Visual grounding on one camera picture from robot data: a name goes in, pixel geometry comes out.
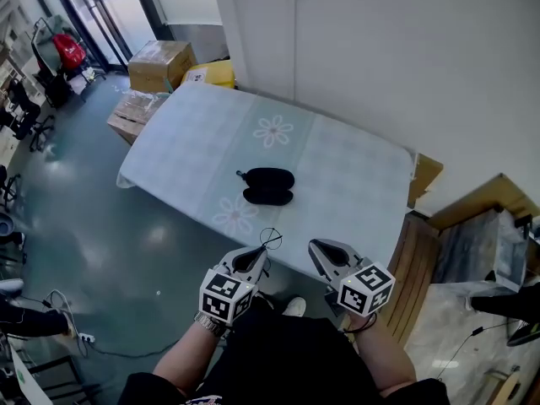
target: red bag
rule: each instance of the red bag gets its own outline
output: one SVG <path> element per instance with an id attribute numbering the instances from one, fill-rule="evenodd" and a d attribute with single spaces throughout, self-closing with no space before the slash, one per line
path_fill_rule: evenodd
<path id="1" fill-rule="evenodd" d="M 76 69 L 86 58 L 86 52 L 73 37 L 64 33 L 58 33 L 52 38 L 52 43 L 60 54 L 62 65 L 66 69 Z"/>

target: table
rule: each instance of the table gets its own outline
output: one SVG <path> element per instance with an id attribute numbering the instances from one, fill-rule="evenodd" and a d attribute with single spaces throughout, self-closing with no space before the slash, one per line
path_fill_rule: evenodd
<path id="1" fill-rule="evenodd" d="M 236 175 L 256 167 L 293 172 L 293 201 L 255 206 Z M 411 154 L 340 121 L 276 100 L 187 83 L 155 112 L 121 165 L 117 185 L 139 186 L 246 246 L 275 227 L 270 256 L 322 280 L 309 240 L 346 242 L 387 266 L 406 213 Z"/>

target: glass door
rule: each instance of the glass door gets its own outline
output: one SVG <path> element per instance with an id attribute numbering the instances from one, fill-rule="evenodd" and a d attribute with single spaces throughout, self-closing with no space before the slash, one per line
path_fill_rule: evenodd
<path id="1" fill-rule="evenodd" d="M 107 62 L 127 62 L 147 41 L 155 41 L 138 0 L 70 0 Z"/>

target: black shirt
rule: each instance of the black shirt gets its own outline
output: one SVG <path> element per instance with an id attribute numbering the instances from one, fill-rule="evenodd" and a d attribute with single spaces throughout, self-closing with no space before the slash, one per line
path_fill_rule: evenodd
<path id="1" fill-rule="evenodd" d="M 437 380 L 417 382 L 382 399 L 352 344 L 328 319 L 249 310 L 234 329 L 193 398 L 183 397 L 163 378 L 139 373 L 128 377 L 119 404 L 449 404 L 446 387 Z"/>

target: wooden pallet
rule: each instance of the wooden pallet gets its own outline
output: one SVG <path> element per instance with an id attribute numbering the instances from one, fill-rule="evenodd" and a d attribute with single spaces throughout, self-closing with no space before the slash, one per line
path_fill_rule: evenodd
<path id="1" fill-rule="evenodd" d="M 396 278 L 396 284 L 379 317 L 403 346 L 419 317 L 431 284 L 440 250 L 437 234 L 437 231 L 423 220 L 407 215 L 396 250 L 388 264 L 388 270 Z M 347 329 L 349 324 L 346 316 L 342 328 Z"/>
<path id="2" fill-rule="evenodd" d="M 521 405 L 538 405 L 540 403 L 540 370 L 532 381 L 529 390 L 527 390 L 525 399 Z"/>

